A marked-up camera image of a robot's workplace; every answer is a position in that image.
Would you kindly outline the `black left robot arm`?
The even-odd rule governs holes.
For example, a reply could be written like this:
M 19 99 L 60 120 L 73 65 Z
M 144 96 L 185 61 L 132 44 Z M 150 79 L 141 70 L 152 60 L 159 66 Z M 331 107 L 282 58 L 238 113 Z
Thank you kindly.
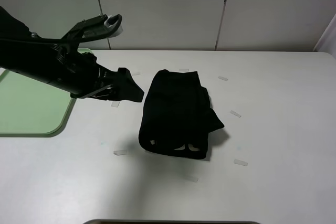
M 75 99 L 141 102 L 143 90 L 127 68 L 111 71 L 79 45 L 122 32 L 122 16 L 99 15 L 60 39 L 42 38 L 1 8 L 1 67 L 70 93 Z

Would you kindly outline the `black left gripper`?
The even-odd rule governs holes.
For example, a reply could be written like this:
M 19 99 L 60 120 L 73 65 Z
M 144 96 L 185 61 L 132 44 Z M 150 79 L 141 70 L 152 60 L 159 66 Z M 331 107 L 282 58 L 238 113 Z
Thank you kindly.
M 132 101 L 142 102 L 144 91 L 133 80 L 127 68 L 118 68 L 117 71 L 104 70 L 97 84 L 92 98 L 105 101 Z

